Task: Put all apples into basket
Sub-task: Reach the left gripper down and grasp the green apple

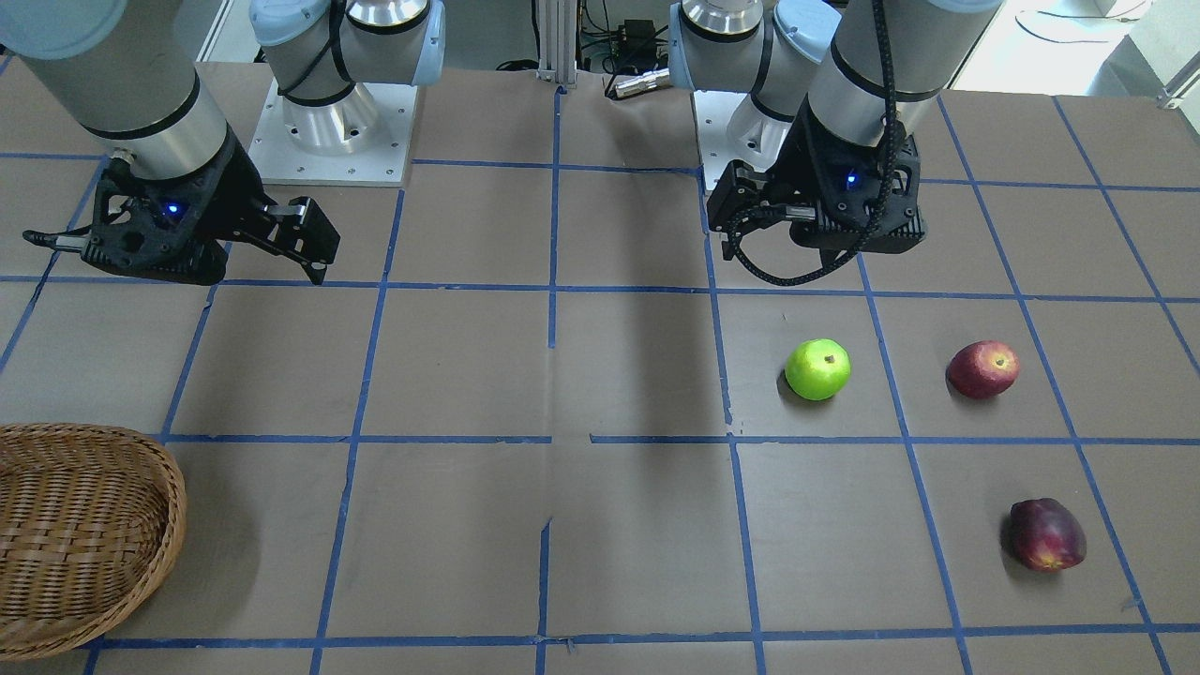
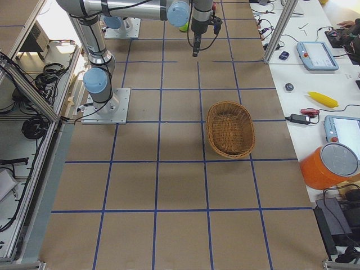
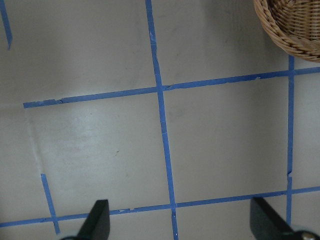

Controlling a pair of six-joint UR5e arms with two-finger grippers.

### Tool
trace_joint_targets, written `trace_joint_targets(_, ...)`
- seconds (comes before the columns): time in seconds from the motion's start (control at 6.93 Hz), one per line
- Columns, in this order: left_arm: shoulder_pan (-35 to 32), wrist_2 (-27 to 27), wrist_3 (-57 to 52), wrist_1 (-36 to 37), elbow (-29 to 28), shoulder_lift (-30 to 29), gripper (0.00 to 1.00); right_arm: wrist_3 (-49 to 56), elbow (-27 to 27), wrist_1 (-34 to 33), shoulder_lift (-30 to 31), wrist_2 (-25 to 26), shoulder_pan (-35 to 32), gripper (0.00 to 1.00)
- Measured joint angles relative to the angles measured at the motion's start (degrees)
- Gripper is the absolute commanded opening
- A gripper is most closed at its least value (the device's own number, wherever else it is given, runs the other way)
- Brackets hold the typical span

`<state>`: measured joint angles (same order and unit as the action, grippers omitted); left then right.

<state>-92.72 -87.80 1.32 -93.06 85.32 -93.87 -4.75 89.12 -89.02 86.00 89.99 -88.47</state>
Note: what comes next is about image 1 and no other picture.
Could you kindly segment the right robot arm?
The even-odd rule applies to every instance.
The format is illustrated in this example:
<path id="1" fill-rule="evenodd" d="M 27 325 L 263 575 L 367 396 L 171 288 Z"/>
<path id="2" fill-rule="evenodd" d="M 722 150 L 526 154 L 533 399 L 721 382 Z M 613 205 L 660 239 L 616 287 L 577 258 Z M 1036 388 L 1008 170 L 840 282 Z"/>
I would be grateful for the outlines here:
<path id="1" fill-rule="evenodd" d="M 175 1 L 5 1 L 2 44 L 107 150 L 92 215 L 35 247 L 120 277 L 211 286 L 224 244 L 300 265 L 322 285 L 341 235 L 313 198 L 274 201 L 174 35 Z M 442 1 L 253 1 L 282 127 L 304 157 L 388 144 L 371 85 L 428 86 L 444 64 Z"/>

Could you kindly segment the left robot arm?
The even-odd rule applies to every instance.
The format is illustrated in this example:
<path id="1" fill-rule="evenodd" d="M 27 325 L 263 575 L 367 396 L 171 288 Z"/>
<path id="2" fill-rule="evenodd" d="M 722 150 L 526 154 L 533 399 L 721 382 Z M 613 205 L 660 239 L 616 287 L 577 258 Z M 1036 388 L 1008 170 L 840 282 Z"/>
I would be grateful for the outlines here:
<path id="1" fill-rule="evenodd" d="M 914 129 L 980 38 L 998 1 L 679 1 L 672 84 L 745 94 L 787 129 L 766 159 L 732 159 L 707 203 L 725 258 L 736 235 L 788 223 L 824 261 L 900 255 L 926 235 Z"/>

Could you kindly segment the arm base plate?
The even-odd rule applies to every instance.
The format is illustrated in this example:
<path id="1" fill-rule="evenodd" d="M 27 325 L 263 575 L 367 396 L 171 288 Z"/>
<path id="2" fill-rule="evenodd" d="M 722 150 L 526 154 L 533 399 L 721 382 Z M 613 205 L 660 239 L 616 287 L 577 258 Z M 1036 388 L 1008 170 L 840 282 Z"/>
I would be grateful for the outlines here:
<path id="1" fill-rule="evenodd" d="M 758 110 L 746 92 L 694 91 L 696 141 L 704 192 L 712 193 L 733 159 L 764 172 L 775 162 L 785 127 Z"/>
<path id="2" fill-rule="evenodd" d="M 322 107 L 270 92 L 246 149 L 269 185 L 398 189 L 420 91 L 360 82 L 346 98 Z"/>

